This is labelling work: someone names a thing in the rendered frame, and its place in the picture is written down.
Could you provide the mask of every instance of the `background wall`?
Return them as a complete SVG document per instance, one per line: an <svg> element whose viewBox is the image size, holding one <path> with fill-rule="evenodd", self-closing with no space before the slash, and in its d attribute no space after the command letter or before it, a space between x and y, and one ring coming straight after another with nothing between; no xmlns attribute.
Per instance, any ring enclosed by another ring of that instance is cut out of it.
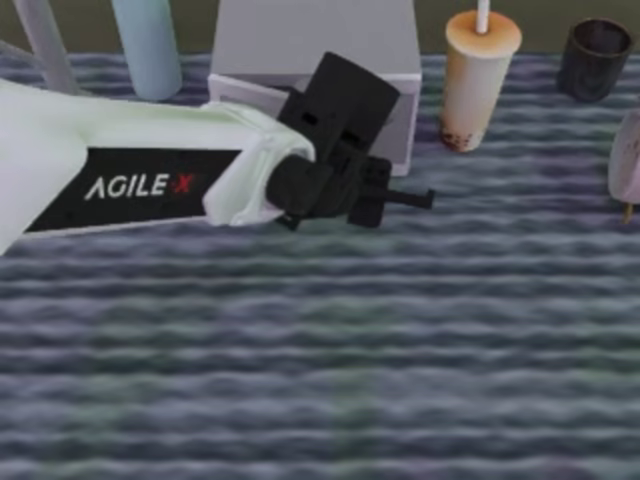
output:
<svg viewBox="0 0 640 480"><path fill-rule="evenodd" d="M120 50L108 0L50 0L67 48L72 52ZM454 13L473 8L474 0L415 0L423 52L443 52L443 29ZM172 0L176 30L183 52L211 48L218 0ZM567 29L587 16L607 16L640 32L640 2L636 0L494 0L496 10L510 16L524 32L523 50L560 52ZM0 0L0 37L28 48L13 2Z"/></svg>

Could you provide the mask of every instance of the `white box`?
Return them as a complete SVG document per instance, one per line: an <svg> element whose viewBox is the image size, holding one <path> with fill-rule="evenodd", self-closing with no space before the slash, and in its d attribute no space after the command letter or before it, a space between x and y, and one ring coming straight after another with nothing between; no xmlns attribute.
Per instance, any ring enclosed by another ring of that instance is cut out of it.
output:
<svg viewBox="0 0 640 480"><path fill-rule="evenodd" d="M325 52L341 55L401 92L371 154L406 175L422 86L415 22L413 0L220 0L210 88L222 75L303 91ZM242 96L226 100L252 104Z"/></svg>

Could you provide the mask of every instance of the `blue bottle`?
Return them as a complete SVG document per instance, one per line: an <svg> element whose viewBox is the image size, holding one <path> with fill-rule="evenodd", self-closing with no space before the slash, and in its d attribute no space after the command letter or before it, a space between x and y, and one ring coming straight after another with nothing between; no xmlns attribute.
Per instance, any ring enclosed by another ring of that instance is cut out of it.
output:
<svg viewBox="0 0 640 480"><path fill-rule="evenodd" d="M143 100L161 101L182 88L169 0L111 0L131 82Z"/></svg>

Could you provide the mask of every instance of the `mug opening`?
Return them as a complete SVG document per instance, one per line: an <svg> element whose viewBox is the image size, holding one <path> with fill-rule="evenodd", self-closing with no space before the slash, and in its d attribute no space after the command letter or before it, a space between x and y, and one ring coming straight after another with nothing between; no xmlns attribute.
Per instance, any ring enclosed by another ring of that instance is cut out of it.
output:
<svg viewBox="0 0 640 480"><path fill-rule="evenodd" d="M581 50L601 57L625 55L634 45L634 38L625 27L604 18L579 22L571 30L571 39Z"/></svg>

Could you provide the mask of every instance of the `dark cup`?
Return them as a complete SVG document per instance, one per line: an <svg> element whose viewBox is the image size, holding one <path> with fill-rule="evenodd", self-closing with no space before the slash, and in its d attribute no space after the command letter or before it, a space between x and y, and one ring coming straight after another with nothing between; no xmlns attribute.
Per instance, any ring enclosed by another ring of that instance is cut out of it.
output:
<svg viewBox="0 0 640 480"><path fill-rule="evenodd" d="M635 39L620 24L589 18L574 25L557 76L558 89L581 102L605 98L618 81Z"/></svg>

